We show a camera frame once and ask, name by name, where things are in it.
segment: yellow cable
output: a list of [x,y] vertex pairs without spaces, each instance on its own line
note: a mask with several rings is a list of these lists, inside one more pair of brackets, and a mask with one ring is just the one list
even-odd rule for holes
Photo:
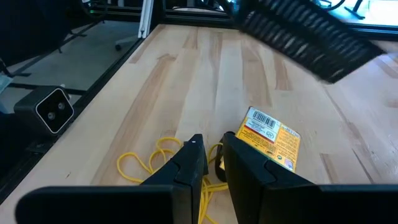
[[[140,163],[140,165],[146,170],[148,171],[148,173],[150,175],[152,175],[153,173],[155,173],[156,171],[158,171],[160,168],[154,170],[152,167],[152,160],[153,158],[158,155],[161,154],[164,160],[164,163],[167,162],[166,159],[166,153],[170,153],[172,155],[174,155],[175,153],[173,152],[173,150],[171,149],[165,149],[162,148],[162,146],[160,145],[162,142],[164,141],[174,141],[176,142],[180,148],[182,147],[182,143],[179,139],[177,138],[173,138],[173,137],[164,137],[164,138],[160,138],[156,141],[156,150],[150,155],[149,157],[149,162],[148,162],[148,167],[140,160],[140,158],[138,157],[138,155],[135,152],[127,152],[124,153],[123,155],[121,155],[118,160],[116,161],[116,167],[118,168],[118,172],[120,173],[120,175],[122,177],[124,177],[127,180],[130,180],[132,182],[135,183],[142,183],[143,180],[141,179],[137,179],[134,177],[130,177],[128,175],[126,175],[120,168],[120,162],[123,158],[127,157],[127,156],[132,156],[135,157],[138,162]],[[223,143],[217,143],[215,145],[213,145],[210,150],[209,153],[207,155],[207,163],[208,166],[210,166],[210,163],[213,162],[215,160],[216,157],[213,157],[210,159],[211,154],[213,153],[213,150],[217,147],[217,146],[222,146]],[[202,223],[203,220],[205,218],[207,218],[207,220],[209,220],[212,224],[217,224],[217,222],[215,222],[212,218],[210,218],[206,212],[207,212],[207,208],[208,208],[208,204],[211,200],[211,198],[213,197],[213,192],[217,192],[217,191],[222,191],[222,190],[226,190],[228,189],[228,185],[226,183],[221,183],[221,184],[211,184],[210,180],[207,177],[203,177],[202,180],[202,188],[201,188],[201,192],[200,192],[200,206],[199,206],[199,223]]]

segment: gray floor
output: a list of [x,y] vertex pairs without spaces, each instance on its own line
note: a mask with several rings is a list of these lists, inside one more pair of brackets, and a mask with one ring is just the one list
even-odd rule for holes
[[[31,73],[31,76],[15,77],[13,83],[64,84],[66,88],[87,90],[132,45],[132,43],[125,44],[122,46],[122,50],[116,51],[115,41],[131,36],[136,37],[138,27],[139,24],[135,22],[105,21],[104,24],[99,23],[85,32],[86,37],[77,37],[62,46],[62,54],[56,50],[24,70],[24,72]],[[80,27],[73,31],[79,32],[84,28]],[[33,59],[18,63],[8,69],[13,72],[31,60]],[[5,112],[12,113],[14,104],[29,92],[30,90],[21,88],[6,88],[0,94],[0,103],[6,108]],[[78,98],[79,96],[72,96],[72,103],[76,102]]]

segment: product label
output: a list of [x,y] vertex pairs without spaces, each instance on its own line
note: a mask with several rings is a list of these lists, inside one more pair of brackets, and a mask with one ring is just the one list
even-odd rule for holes
[[286,169],[295,171],[300,135],[275,118],[250,107],[236,137]]

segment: wooden tabletop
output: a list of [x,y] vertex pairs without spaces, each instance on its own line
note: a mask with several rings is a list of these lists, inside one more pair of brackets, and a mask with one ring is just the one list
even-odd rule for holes
[[[158,138],[187,140],[195,133],[208,149],[238,129],[249,106],[301,134],[296,173],[302,177],[319,184],[398,183],[397,62],[379,57],[324,85],[236,30],[159,25],[0,206],[1,223],[14,222],[18,199],[39,187],[132,185],[116,170],[122,153],[147,162]],[[158,159],[154,167],[162,165]],[[134,159],[123,169],[148,177]],[[215,194],[208,214],[236,222],[228,191]]]

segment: metal frame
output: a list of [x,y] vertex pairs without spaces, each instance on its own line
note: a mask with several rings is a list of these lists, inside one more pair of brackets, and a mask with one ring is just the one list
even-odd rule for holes
[[[75,108],[75,117],[88,106],[90,101],[101,91],[109,79],[119,70],[123,63],[134,53],[140,46],[150,31],[158,24],[176,24],[185,26],[204,26],[217,27],[224,29],[234,29],[232,21],[226,14],[212,14],[208,12],[186,12],[173,11],[166,9],[165,0],[144,0],[144,13],[141,13],[139,7],[117,7],[110,6],[108,15],[105,19],[118,21],[135,21],[140,18],[140,39],[116,62],[114,62],[105,71],[94,84],[84,92],[83,96],[73,106]],[[365,24],[348,24],[352,29],[356,30],[365,38],[374,40],[398,41],[398,27],[393,26],[376,26]],[[55,139],[38,139],[31,147],[27,149],[30,156],[20,161],[15,173],[6,177],[7,183],[0,189],[0,203],[17,187],[22,179],[30,172],[31,169],[39,162],[41,157],[53,146],[58,140]]]

